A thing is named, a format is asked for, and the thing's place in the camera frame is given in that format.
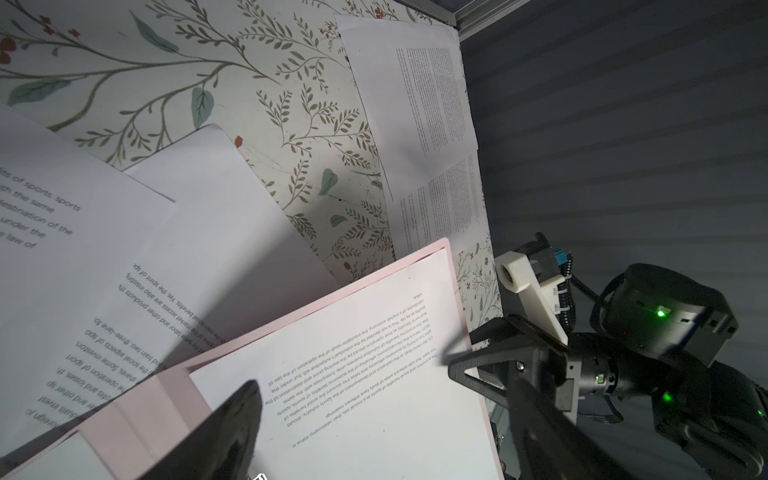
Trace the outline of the printed paper sheets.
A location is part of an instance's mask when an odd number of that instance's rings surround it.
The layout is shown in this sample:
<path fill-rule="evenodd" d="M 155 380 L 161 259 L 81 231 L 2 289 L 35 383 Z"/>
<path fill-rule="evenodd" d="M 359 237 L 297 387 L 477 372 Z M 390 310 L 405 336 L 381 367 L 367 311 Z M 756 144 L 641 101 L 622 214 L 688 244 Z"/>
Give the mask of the printed paper sheets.
<path fill-rule="evenodd" d="M 378 150 L 394 251 L 441 238 L 458 253 L 489 232 L 457 32 L 336 18 Z"/>

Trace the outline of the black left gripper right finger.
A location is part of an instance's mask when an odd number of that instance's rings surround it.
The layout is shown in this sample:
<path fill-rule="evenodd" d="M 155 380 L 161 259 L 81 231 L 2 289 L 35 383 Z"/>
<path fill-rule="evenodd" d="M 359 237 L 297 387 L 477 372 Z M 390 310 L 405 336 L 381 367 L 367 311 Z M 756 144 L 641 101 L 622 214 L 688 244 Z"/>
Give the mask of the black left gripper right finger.
<path fill-rule="evenodd" d="M 522 479 L 632 479 L 528 381 L 507 386 L 510 429 Z"/>

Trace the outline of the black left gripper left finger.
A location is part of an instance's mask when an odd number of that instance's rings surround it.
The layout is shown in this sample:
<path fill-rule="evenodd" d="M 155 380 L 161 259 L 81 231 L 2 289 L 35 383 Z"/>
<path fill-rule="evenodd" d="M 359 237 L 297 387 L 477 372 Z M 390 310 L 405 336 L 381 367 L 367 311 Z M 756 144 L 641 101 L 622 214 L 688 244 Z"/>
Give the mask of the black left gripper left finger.
<path fill-rule="evenodd" d="M 143 479 L 244 479 L 262 414 L 259 384 L 246 380 L 208 402 L 191 379 L 150 379 L 137 387 L 140 438 L 155 457 Z"/>

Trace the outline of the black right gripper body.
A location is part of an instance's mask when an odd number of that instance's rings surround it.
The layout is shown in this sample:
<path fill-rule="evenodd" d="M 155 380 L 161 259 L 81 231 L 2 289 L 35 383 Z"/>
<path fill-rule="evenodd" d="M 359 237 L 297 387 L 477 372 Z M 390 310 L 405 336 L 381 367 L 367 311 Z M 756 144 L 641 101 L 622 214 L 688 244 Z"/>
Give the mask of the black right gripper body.
<path fill-rule="evenodd" d="M 575 423 L 620 423 L 613 400 L 654 394 L 654 361 L 596 334 L 578 333 L 564 345 L 539 332 L 527 337 L 533 350 L 527 375 L 532 408 L 543 418 Z"/>

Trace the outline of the pink file folder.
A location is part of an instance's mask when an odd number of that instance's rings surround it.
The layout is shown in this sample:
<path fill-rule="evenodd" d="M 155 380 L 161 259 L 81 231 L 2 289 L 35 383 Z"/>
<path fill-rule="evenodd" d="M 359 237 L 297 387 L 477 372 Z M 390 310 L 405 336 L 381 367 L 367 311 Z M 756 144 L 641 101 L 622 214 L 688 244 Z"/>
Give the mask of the pink file folder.
<path fill-rule="evenodd" d="M 27 444 L 12 479 L 499 479 L 441 239 L 133 387 Z"/>

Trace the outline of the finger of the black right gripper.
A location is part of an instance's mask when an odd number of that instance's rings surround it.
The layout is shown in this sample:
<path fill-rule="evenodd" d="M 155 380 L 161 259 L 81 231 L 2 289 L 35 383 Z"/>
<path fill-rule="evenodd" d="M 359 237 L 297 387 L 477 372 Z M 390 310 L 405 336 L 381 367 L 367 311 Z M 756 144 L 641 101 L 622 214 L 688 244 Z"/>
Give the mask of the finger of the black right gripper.
<path fill-rule="evenodd" d="M 567 346 L 519 315 L 497 317 L 470 333 L 472 360 L 567 360 Z"/>
<path fill-rule="evenodd" d="M 503 408 L 533 408 L 540 348 L 533 344 L 494 344 L 448 363 L 448 376 Z"/>

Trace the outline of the printed paper sheet back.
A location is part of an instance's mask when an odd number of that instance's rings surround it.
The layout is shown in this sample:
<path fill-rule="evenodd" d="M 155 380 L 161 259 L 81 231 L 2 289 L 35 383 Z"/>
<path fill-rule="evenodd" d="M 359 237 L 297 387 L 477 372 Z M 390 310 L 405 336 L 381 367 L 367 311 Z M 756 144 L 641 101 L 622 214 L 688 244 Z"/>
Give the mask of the printed paper sheet back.
<path fill-rule="evenodd" d="M 1 451 L 114 396 L 95 318 L 170 200 L 1 109 Z"/>

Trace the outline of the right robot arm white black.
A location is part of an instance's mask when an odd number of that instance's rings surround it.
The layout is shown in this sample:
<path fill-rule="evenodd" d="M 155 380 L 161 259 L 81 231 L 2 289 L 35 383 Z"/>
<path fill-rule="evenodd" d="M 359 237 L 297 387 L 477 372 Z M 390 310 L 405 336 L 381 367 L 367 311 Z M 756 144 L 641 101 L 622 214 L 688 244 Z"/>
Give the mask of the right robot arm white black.
<path fill-rule="evenodd" d="M 672 270 L 633 264 L 593 293 L 588 332 L 557 340 L 531 315 L 493 319 L 450 361 L 451 380 L 507 410 L 522 475 L 628 474 L 577 427 L 579 403 L 645 396 L 657 434 L 713 479 L 767 468 L 767 392 L 718 361 L 738 324 L 725 297 Z"/>

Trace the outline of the printed paper sheet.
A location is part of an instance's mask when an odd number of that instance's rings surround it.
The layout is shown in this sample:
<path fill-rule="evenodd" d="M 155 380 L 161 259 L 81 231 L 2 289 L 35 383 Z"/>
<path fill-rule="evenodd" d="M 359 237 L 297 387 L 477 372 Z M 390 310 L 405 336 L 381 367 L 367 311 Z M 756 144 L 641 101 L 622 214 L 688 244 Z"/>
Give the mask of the printed paper sheet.
<path fill-rule="evenodd" d="M 95 318 L 170 200 L 1 109 L 1 451 L 114 396 Z"/>
<path fill-rule="evenodd" d="M 85 413 L 336 288 L 220 127 L 206 126 L 120 172 L 173 209 L 95 318 L 93 344 L 103 365 L 118 369 L 120 388 Z M 42 435 L 63 434 L 82 415 Z M 1 451 L 2 469 L 23 462 L 30 442 Z"/>
<path fill-rule="evenodd" d="M 269 479 L 498 479 L 487 409 L 452 381 L 468 348 L 449 252 L 434 252 L 194 371 L 216 408 L 249 380 Z"/>

